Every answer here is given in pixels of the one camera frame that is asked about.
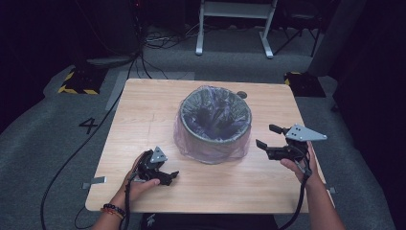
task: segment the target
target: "wooden table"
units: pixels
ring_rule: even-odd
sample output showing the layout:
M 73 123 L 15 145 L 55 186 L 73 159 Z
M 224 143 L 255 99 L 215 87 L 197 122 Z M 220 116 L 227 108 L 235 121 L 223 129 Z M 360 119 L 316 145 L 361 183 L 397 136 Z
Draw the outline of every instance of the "wooden table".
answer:
M 173 125 L 179 105 L 201 85 L 247 93 L 245 101 L 253 120 L 250 149 L 241 160 L 206 165 L 183 156 L 174 144 Z M 133 205 L 133 212 L 294 213 L 299 181 L 279 161 L 268 160 L 255 139 L 269 147 L 282 147 L 286 144 L 284 136 L 269 131 L 269 124 L 291 127 L 295 123 L 304 124 L 293 94 L 284 84 L 128 80 L 95 174 L 106 176 L 107 181 L 92 185 L 86 208 L 99 211 L 116 193 L 135 158 L 159 146 L 169 159 L 160 170 L 180 173 L 170 186 L 158 186 L 143 194 Z M 306 199 L 302 212 L 308 212 Z

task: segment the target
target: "office chair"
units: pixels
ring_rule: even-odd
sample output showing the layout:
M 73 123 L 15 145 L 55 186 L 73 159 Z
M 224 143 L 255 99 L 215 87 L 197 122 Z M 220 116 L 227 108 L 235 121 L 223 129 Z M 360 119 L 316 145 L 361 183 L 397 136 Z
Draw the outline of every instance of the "office chair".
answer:
M 310 55 L 313 58 L 320 32 L 322 30 L 322 26 L 324 25 L 324 17 L 326 16 L 326 13 L 331 13 L 330 9 L 335 1 L 336 0 L 329 0 L 328 3 L 324 4 L 317 4 L 314 0 L 282 1 L 278 5 L 278 7 L 280 7 L 278 26 L 283 28 L 288 40 L 274 53 L 274 55 L 289 44 L 289 42 L 292 41 L 297 35 L 302 35 L 303 30 L 309 30 L 310 34 L 314 38 L 314 44 Z M 293 36 L 289 37 L 286 33 L 287 28 L 293 28 L 298 31 Z M 314 35 L 312 31 L 316 29 L 317 34 Z

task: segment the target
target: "white metal frame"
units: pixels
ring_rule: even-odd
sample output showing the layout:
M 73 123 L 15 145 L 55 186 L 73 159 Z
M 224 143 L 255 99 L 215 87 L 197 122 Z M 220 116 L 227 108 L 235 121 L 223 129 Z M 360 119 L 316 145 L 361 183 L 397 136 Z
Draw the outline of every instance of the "white metal frame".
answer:
M 199 56 L 203 54 L 204 16 L 245 17 L 266 19 L 264 31 L 259 32 L 259 37 L 266 56 L 272 58 L 274 55 L 269 46 L 267 36 L 277 3 L 278 0 L 273 0 L 271 4 L 226 3 L 201 0 L 196 54 Z

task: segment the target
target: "white desk leg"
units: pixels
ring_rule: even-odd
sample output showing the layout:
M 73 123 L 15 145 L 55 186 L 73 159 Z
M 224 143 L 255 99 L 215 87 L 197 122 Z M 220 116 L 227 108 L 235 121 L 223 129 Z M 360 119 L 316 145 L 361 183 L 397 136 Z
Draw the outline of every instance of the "white desk leg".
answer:
M 196 54 L 198 56 L 201 56 L 203 54 L 203 38 L 204 38 L 203 23 L 204 23 L 204 0 L 202 0 L 200 3 L 199 35 L 197 36 L 197 44 L 196 44 Z
M 263 32 L 259 32 L 260 40 L 262 41 L 263 49 L 265 50 L 265 54 L 267 58 L 273 58 L 274 54 L 272 53 L 271 47 L 269 46 L 268 42 L 268 33 L 269 27 L 271 26 L 272 18 L 274 17 L 275 8 L 277 7 L 278 0 L 272 1 L 271 9 L 269 10 L 268 18 L 266 19 L 265 30 Z

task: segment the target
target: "plastic bag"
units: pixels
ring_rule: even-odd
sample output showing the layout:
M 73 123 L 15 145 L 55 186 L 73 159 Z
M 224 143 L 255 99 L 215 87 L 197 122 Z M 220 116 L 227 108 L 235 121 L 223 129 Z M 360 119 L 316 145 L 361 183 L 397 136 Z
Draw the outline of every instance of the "plastic bag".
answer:
M 173 138 L 180 152 L 206 164 L 236 160 L 248 152 L 251 110 L 237 94 L 204 85 L 180 105 Z

